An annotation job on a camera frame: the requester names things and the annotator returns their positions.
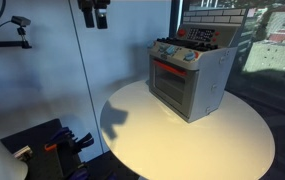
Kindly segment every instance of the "toy stove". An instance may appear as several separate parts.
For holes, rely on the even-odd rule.
[[[150,92],[189,123],[218,109],[246,14],[186,12],[175,38],[148,45]]]

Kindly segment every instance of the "window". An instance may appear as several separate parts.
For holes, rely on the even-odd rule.
[[[274,2],[184,0],[182,11],[245,8],[253,5],[256,12],[253,17],[247,19],[244,26],[244,29],[253,32],[251,43],[245,52],[242,48],[236,55],[226,89],[285,111],[285,7],[282,7],[285,6],[285,1],[277,5],[274,5]]]

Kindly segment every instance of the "control knob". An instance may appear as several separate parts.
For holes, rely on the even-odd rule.
[[[151,41],[151,42],[148,43],[147,47],[148,47],[148,49],[151,49],[151,48],[154,47],[154,45],[155,45],[155,42]]]
[[[178,36],[180,36],[180,37],[184,36],[185,33],[186,33],[186,31],[184,29],[179,29],[178,30]]]
[[[164,44],[160,44],[159,51],[164,52],[166,46]]]
[[[187,61],[192,61],[195,58],[194,52],[188,52],[184,55],[184,59]]]
[[[175,48],[174,46],[170,45],[166,50],[165,52],[168,54],[168,55],[172,55],[175,51]]]

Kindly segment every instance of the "oven window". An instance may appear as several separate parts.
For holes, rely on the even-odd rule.
[[[182,104],[185,79],[155,65],[155,87],[170,98]]]

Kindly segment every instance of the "white wall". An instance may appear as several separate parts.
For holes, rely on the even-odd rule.
[[[85,28],[75,1],[72,10],[99,122],[104,103],[116,90],[148,78],[146,45],[168,36],[171,1],[111,0],[105,30]]]
[[[112,1],[106,30],[85,28],[77,1],[71,4],[92,101],[68,0],[8,0],[0,23],[12,15],[31,19],[26,37],[33,48],[0,48],[0,138],[60,118],[79,137],[92,133],[94,145],[81,153],[90,160],[102,153],[96,124],[104,103],[147,78],[146,44],[168,35],[171,2]],[[0,41],[20,40],[16,28],[3,26]]]
[[[67,0],[7,1],[1,22],[12,15],[31,19],[32,49],[0,48],[0,138],[53,118],[76,136],[91,132],[96,143],[82,159],[102,153]],[[20,40],[17,26],[0,29],[0,41]]]

